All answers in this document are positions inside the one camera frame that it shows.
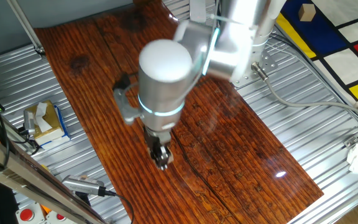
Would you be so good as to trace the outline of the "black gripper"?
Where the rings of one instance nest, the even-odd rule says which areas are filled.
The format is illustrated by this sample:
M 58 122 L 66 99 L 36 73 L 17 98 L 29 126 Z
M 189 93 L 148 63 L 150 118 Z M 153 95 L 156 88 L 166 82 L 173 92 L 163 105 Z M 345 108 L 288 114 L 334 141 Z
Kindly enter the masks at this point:
M 150 158 L 159 169 L 165 170 L 170 159 L 170 151 L 166 147 L 170 144 L 170 131 L 154 131 L 145 126 L 144 138 L 149 148 Z M 160 146 L 158 153 L 154 149 L 157 144 Z

